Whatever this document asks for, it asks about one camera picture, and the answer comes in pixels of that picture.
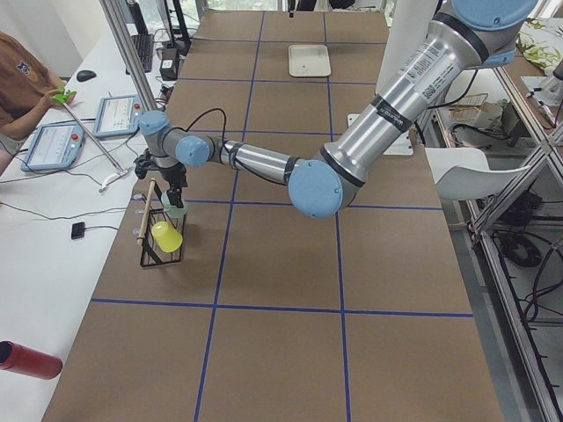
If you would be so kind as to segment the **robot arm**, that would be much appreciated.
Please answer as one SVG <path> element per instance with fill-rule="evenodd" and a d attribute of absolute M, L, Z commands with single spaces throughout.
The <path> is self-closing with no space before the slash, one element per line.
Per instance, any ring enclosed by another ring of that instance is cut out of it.
<path fill-rule="evenodd" d="M 533 1 L 448 1 L 429 20 L 424 41 L 336 142 L 309 160 L 173 127 L 149 111 L 139 128 L 150 161 L 169 183 L 170 202 L 181 205 L 186 168 L 207 162 L 248 171 L 286 186 L 293 206 L 312 218 L 347 207 L 367 181 L 369 167 L 424 113 L 464 70 L 500 67 L 515 56 L 515 39 Z"/>

